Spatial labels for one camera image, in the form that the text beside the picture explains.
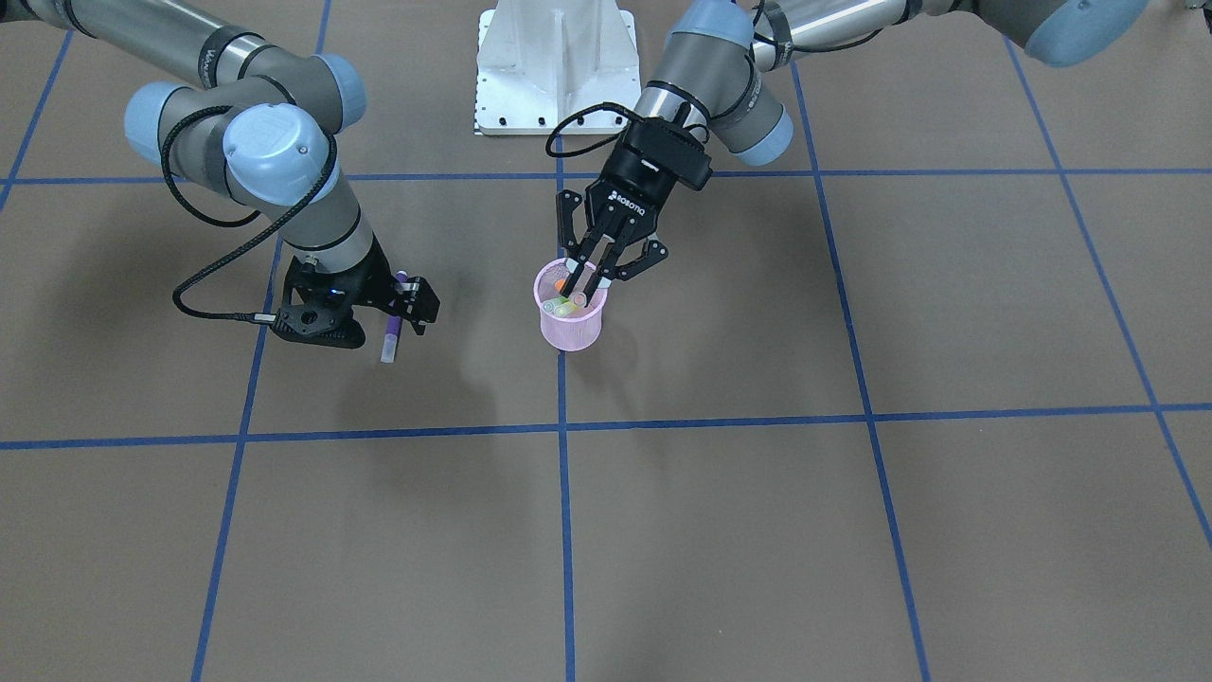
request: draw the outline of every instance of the white metal pedestal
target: white metal pedestal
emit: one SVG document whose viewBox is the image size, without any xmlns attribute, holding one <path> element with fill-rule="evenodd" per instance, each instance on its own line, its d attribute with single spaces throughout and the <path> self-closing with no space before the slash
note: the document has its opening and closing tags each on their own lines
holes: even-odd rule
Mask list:
<svg viewBox="0 0 1212 682">
<path fill-rule="evenodd" d="M 476 133 L 547 134 L 600 102 L 640 98 L 635 17 L 614 0 L 501 0 L 480 16 Z M 566 134 L 611 134 L 611 111 L 573 122 Z"/>
</svg>

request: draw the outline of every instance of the marker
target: marker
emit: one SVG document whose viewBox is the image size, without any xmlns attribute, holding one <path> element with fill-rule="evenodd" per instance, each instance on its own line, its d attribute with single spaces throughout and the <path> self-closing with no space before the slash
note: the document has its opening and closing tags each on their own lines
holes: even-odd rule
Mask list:
<svg viewBox="0 0 1212 682">
<path fill-rule="evenodd" d="M 408 273 L 402 269 L 395 273 L 395 280 L 404 283 L 408 280 Z M 400 329 L 404 328 L 404 319 L 391 315 L 387 320 L 387 333 L 383 334 L 383 355 L 379 356 L 381 363 L 394 363 L 395 362 L 395 348 L 400 343 Z"/>
<path fill-rule="evenodd" d="M 564 296 L 556 296 L 555 298 L 548 298 L 547 300 L 543 300 L 543 311 L 545 311 L 545 313 L 554 313 L 556 306 L 562 305 L 564 303 L 567 303 L 567 302 L 568 302 L 568 299 L 565 298 Z"/>
<path fill-rule="evenodd" d="M 579 308 L 577 306 L 576 303 L 573 303 L 572 300 L 567 300 L 565 303 L 560 303 L 559 305 L 556 305 L 555 309 L 551 310 L 551 314 L 554 314 L 555 316 L 568 316 L 572 313 L 577 311 L 578 309 Z"/>
</svg>

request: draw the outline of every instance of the brown floor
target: brown floor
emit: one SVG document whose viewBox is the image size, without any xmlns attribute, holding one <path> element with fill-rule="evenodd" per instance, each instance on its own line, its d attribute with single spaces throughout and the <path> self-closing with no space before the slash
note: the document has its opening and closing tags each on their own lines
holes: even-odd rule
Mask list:
<svg viewBox="0 0 1212 682">
<path fill-rule="evenodd" d="M 605 154 L 471 134 L 491 2 L 198 4 L 358 65 L 342 165 L 441 316 L 384 366 L 368 311 L 359 351 L 178 314 L 247 231 L 127 145 L 167 76 L 0 27 L 0 678 L 1212 678 L 1182 2 L 1063 70 L 948 16 L 767 75 L 793 147 L 713 143 L 567 356 L 528 288 Z M 623 2 L 645 75 L 684 5 Z M 259 308 L 274 257 L 193 299 Z"/>
</svg>

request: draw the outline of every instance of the purple marker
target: purple marker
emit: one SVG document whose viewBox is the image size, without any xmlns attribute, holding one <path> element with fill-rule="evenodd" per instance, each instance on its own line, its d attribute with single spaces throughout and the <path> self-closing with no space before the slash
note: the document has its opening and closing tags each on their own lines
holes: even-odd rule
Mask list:
<svg viewBox="0 0 1212 682">
<path fill-rule="evenodd" d="M 408 273 L 402 269 L 395 273 L 395 280 L 404 283 L 408 280 Z M 404 327 L 404 320 L 398 316 L 391 316 L 387 320 L 387 333 L 383 334 L 383 355 L 379 356 L 381 363 L 394 363 L 395 362 L 395 346 L 400 343 L 400 329 Z"/>
</svg>

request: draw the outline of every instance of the light blue joint cap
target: light blue joint cap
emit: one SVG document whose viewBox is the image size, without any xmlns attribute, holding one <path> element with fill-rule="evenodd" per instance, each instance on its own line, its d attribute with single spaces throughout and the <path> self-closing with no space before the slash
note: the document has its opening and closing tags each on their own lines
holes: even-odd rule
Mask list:
<svg viewBox="0 0 1212 682">
<path fill-rule="evenodd" d="M 122 126 L 126 141 L 141 156 L 160 166 L 160 114 L 172 93 L 185 87 L 176 82 L 156 81 L 141 87 L 126 103 Z"/>
<path fill-rule="evenodd" d="M 694 0 L 669 33 L 710 35 L 748 50 L 754 40 L 754 24 L 744 10 L 728 0 Z"/>
<path fill-rule="evenodd" d="M 345 130 L 362 120 L 366 114 L 366 84 L 362 82 L 362 76 L 358 74 L 354 64 L 341 55 L 316 55 L 316 57 L 328 65 L 333 80 L 337 81 L 337 91 L 341 92 L 341 130 Z"/>
<path fill-rule="evenodd" d="M 231 119 L 223 133 L 231 176 L 253 196 L 293 206 L 320 179 L 328 138 L 307 111 L 293 104 L 257 104 Z M 313 201 L 337 184 L 339 164 Z"/>
<path fill-rule="evenodd" d="M 787 151 L 788 145 L 791 144 L 794 136 L 795 126 L 791 125 L 791 116 L 788 115 L 787 107 L 783 107 L 783 115 L 778 118 L 774 128 L 766 133 L 766 137 L 762 137 L 758 144 L 744 151 L 738 151 L 737 157 L 747 166 L 764 166 L 782 156 L 783 151 Z"/>
<path fill-rule="evenodd" d="M 1069 0 L 1027 41 L 1027 55 L 1071 67 L 1105 50 L 1137 21 L 1149 0 Z"/>
</svg>

